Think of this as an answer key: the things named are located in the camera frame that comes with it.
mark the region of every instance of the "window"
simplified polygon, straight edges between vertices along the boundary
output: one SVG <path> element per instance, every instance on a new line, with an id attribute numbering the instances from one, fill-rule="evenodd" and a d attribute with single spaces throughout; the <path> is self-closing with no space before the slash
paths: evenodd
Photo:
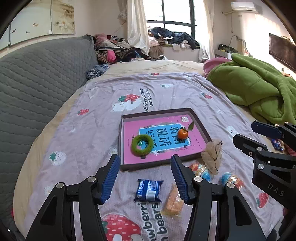
<path id="1" fill-rule="evenodd" d="M 193 0 L 143 0 L 147 27 L 186 32 L 195 37 Z"/>

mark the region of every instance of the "green leaf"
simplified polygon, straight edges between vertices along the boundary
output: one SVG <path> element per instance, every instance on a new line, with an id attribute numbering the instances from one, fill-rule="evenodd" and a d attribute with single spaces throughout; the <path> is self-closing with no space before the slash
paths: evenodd
<path id="1" fill-rule="evenodd" d="M 124 102 L 126 100 L 126 97 L 125 96 L 121 96 L 119 99 L 118 99 L 118 102 Z"/>
<path id="2" fill-rule="evenodd" d="M 193 127 L 194 127 L 194 123 L 191 122 L 190 125 L 188 126 L 187 130 L 188 131 L 192 131 L 193 130 Z"/>
<path id="3" fill-rule="evenodd" d="M 56 156 L 57 156 L 57 155 L 53 152 L 53 153 L 49 156 L 49 159 L 52 160 L 52 161 L 54 161 L 55 158 L 56 158 Z"/>
<path id="4" fill-rule="evenodd" d="M 102 224 L 103 224 L 103 228 L 104 228 L 105 233 L 108 233 L 108 230 L 107 230 L 107 224 L 108 224 L 108 222 L 102 221 Z"/>

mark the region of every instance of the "blue label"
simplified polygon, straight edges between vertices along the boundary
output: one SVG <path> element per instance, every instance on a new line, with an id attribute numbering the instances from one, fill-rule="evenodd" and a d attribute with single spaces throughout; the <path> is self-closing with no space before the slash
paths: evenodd
<path id="1" fill-rule="evenodd" d="M 162 151 L 190 146 L 189 139 L 180 140 L 178 138 L 178 131 L 182 127 L 181 124 L 169 124 L 162 126 L 152 126 L 147 128 L 140 128 L 139 134 L 146 134 L 151 136 L 154 145 L 152 151 Z M 144 142 L 141 149 L 145 149 L 148 143 Z"/>
<path id="2" fill-rule="evenodd" d="M 149 202 L 161 202 L 158 198 L 160 186 L 163 181 L 153 181 L 146 179 L 138 179 L 139 186 L 137 189 L 136 200 L 149 201 Z"/>

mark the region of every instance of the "white curtain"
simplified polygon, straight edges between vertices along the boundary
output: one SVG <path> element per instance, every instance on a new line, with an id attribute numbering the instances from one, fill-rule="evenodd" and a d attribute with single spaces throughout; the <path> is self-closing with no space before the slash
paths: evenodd
<path id="1" fill-rule="evenodd" d="M 195 39 L 200 43 L 199 61 L 212 59 L 214 54 L 214 0 L 194 0 Z"/>
<path id="2" fill-rule="evenodd" d="M 127 0 L 128 43 L 148 55 L 150 45 L 143 0 Z"/>

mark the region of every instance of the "black metal bracket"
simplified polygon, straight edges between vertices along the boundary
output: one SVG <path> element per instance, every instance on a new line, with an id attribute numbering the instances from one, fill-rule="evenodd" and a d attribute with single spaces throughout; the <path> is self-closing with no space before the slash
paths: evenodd
<path id="1" fill-rule="evenodd" d="M 273 139 L 281 139 L 296 150 L 296 126 L 285 123 L 272 126 L 254 121 L 252 130 Z M 252 183 L 282 204 L 288 214 L 282 221 L 280 240 L 294 240 L 296 236 L 296 157 L 269 152 L 259 142 L 237 134 L 235 147 L 254 159 Z"/>
<path id="2" fill-rule="evenodd" d="M 195 177 L 190 168 L 183 166 L 178 155 L 173 155 L 172 159 L 186 182 L 189 194 L 186 204 L 193 204 L 184 241 L 208 240 L 212 202 L 218 202 L 215 241 L 266 241 L 254 213 L 233 183 L 225 186 L 209 183 L 202 177 Z"/>
<path id="3" fill-rule="evenodd" d="M 117 173 L 119 156 L 113 154 L 105 167 L 78 184 L 55 185 L 39 210 L 26 241 L 76 241 L 73 202 L 79 202 L 84 241 L 107 241 L 98 205 L 109 199 Z"/>

